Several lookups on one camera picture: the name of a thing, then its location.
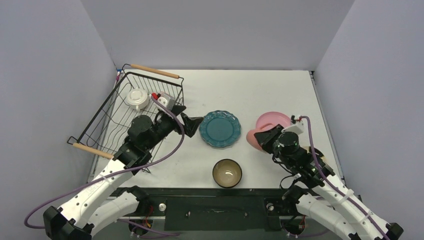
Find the dark pink mug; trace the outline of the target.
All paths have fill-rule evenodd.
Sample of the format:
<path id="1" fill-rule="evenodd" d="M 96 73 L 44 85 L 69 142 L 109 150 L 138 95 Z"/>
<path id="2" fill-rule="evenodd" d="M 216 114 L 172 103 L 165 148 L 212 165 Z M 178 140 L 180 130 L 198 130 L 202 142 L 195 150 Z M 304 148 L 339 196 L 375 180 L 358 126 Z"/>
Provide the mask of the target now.
<path id="1" fill-rule="evenodd" d="M 257 139 L 255 138 L 255 134 L 256 133 L 262 133 L 265 130 L 263 129 L 259 129 L 259 128 L 255 128 L 255 129 L 251 129 L 248 131 L 248 133 L 246 134 L 246 140 L 247 142 L 256 150 L 260 151 L 260 152 L 264 152 L 264 150 L 262 149 L 262 147 L 260 146 L 260 144 L 258 143 Z"/>

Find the pink plastic plate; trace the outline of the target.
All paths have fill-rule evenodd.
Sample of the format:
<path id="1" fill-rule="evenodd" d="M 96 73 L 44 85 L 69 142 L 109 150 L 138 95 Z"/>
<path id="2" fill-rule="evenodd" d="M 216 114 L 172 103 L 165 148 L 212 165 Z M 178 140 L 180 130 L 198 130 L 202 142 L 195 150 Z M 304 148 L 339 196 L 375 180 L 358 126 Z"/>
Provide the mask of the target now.
<path id="1" fill-rule="evenodd" d="M 269 111 L 263 113 L 256 121 L 256 128 L 269 130 L 276 125 L 281 125 L 283 128 L 290 127 L 292 124 L 291 118 L 284 113 L 277 111 Z"/>

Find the white cup with black rim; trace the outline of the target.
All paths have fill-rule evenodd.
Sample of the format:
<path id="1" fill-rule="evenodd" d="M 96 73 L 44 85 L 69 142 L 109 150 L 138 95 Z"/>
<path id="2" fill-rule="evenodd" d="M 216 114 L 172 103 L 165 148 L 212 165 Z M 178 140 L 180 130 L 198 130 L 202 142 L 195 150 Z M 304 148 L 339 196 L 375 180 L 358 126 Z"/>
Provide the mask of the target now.
<path id="1" fill-rule="evenodd" d="M 150 101 L 149 93 L 141 88 L 135 88 L 126 95 L 126 103 L 135 111 L 142 111 Z"/>

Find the light pink mug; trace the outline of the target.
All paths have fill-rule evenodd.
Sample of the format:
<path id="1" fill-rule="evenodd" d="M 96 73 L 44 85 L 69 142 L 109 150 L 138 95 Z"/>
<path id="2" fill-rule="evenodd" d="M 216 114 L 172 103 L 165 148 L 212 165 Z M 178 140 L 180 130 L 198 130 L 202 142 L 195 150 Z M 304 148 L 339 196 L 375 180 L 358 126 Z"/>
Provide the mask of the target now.
<path id="1" fill-rule="evenodd" d="M 175 98 L 166 92 L 159 92 L 157 96 L 157 100 L 162 104 L 170 104 L 175 101 Z"/>

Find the cream and black small plate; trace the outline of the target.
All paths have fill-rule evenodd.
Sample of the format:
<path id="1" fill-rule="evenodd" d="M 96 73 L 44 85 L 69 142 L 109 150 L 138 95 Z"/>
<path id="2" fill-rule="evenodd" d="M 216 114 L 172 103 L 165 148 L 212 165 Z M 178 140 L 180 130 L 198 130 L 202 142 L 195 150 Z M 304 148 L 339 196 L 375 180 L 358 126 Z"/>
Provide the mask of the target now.
<path id="1" fill-rule="evenodd" d="M 316 155 L 316 158 L 317 158 L 317 161 L 320 163 L 320 164 L 327 164 L 327 158 L 326 158 L 326 156 L 318 149 L 318 148 L 314 148 L 314 152 L 315 152 L 315 155 Z"/>

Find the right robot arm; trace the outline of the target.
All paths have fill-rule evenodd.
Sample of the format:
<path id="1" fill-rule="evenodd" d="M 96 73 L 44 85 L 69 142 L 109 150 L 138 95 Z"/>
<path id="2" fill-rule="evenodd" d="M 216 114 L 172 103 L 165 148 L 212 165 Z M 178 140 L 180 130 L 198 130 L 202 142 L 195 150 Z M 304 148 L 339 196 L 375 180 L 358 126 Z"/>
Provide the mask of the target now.
<path id="1" fill-rule="evenodd" d="M 249 131 L 247 140 L 255 148 L 271 154 L 274 163 L 286 167 L 309 190 L 327 204 L 293 183 L 282 197 L 282 207 L 312 218 L 343 240 L 398 240 L 404 230 L 398 223 L 389 223 L 373 213 L 346 187 L 323 155 L 312 146 L 303 148 L 299 135 L 301 124 L 284 128 L 267 125 Z"/>

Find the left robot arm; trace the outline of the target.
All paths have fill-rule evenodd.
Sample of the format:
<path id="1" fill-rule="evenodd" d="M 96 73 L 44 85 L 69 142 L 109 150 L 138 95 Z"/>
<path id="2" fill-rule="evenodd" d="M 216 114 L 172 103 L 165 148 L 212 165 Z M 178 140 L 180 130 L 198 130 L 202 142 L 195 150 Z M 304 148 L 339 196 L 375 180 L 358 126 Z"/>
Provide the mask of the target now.
<path id="1" fill-rule="evenodd" d="M 135 117 L 123 145 L 99 173 L 76 195 L 59 207 L 50 206 L 43 213 L 46 235 L 51 240 L 90 240 L 100 230 L 119 218 L 135 213 L 143 215 L 149 209 L 147 194 L 133 186 L 116 199 L 104 201 L 139 170 L 153 163 L 151 150 L 175 131 L 182 138 L 191 138 L 204 120 L 189 117 L 183 105 L 172 110 L 160 110 L 155 119 L 148 115 Z"/>

